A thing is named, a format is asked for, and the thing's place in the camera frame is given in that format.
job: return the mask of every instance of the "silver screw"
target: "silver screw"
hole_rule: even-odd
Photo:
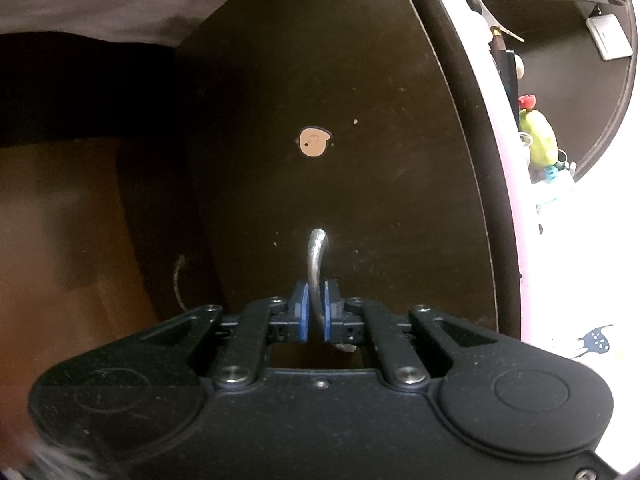
[[[404,384],[419,383],[427,378],[427,375],[420,368],[415,366],[403,366],[396,370],[396,379]]]
[[[575,480],[596,480],[597,477],[593,469],[581,469],[575,474]]]
[[[249,370],[233,365],[222,368],[218,376],[227,384],[236,384],[244,381],[249,376]]]

